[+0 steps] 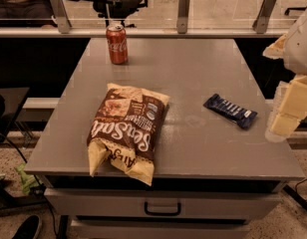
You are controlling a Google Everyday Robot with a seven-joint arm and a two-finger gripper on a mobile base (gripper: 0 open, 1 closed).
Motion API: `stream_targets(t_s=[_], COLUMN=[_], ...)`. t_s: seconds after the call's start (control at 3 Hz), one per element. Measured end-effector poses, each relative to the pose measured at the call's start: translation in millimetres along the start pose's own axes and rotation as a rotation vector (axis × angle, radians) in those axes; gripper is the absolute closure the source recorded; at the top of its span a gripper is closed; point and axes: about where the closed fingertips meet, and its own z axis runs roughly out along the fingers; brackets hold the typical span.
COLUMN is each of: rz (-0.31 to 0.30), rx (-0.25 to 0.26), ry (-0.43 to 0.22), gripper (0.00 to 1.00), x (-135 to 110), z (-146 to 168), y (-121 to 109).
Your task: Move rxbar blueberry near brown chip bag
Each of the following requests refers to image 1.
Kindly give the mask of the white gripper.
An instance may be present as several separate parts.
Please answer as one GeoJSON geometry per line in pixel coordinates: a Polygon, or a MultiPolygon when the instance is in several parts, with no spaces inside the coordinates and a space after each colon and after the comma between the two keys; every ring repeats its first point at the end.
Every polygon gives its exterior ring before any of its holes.
{"type": "Polygon", "coordinates": [[[307,117],[307,8],[283,34],[262,53],[266,58],[284,60],[284,67],[294,74],[289,83],[280,82],[274,96],[269,132],[288,137],[307,117]]]}

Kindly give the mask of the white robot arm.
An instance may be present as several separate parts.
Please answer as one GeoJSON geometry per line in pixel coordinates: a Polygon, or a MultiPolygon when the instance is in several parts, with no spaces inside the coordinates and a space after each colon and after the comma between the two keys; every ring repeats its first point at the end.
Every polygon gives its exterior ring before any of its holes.
{"type": "Polygon", "coordinates": [[[276,88],[265,137],[280,142],[289,137],[307,117],[307,8],[286,34],[268,46],[263,56],[282,59],[295,77],[276,88]]]}

